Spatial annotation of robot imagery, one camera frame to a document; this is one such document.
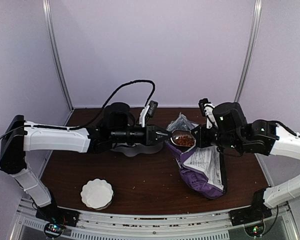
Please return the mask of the metal food scoop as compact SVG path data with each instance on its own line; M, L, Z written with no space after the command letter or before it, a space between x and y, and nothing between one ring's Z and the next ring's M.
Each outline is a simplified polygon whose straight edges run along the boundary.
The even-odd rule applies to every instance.
M189 130L174 130L170 141L175 146L191 148L196 144L196 140Z

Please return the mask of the purple puppy food bag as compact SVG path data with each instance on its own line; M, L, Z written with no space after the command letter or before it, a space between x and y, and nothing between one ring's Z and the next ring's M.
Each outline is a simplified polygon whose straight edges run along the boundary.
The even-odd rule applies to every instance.
M165 143L175 157L181 179L188 187L212 200L228 191L224 156L216 146L181 147L170 140Z

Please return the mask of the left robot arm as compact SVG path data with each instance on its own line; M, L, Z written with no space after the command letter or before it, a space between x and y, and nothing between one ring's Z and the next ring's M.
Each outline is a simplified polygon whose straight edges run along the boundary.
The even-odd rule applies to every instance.
M32 172L26 163L26 152L51 150L99 154L115 144L156 146L171 137L171 132L148 124L154 116L157 102L151 101L140 113L139 122L130 112L130 106L115 102L103 110L96 126L53 126L26 121L16 115L0 137L0 171L12 176L30 195L42 213L51 222L62 218L53 194Z

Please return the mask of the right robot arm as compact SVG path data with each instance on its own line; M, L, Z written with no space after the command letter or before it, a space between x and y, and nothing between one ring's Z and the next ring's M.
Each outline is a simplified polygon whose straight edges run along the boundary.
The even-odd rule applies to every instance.
M191 130L198 148L215 146L221 153L225 149L234 149L240 156L251 153L300 160L300 133L282 122L257 119L248 123L238 102L224 102L215 106L204 98L198 105L201 114L206 117L205 124ZM266 209L299 196L300 174L284 183L255 192L246 216L256 221Z

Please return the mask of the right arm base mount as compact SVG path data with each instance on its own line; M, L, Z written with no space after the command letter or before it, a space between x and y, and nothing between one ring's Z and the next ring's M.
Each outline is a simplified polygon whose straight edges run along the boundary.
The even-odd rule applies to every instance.
M239 226L269 218L272 211L265 206L248 206L231 210L228 214L232 226Z

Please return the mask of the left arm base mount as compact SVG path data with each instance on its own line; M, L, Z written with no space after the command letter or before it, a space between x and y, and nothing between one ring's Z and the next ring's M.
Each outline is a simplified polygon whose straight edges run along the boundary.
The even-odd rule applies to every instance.
M36 211L35 217L50 223L60 226L76 227L80 213L75 210L57 208L53 210L43 210L42 208Z

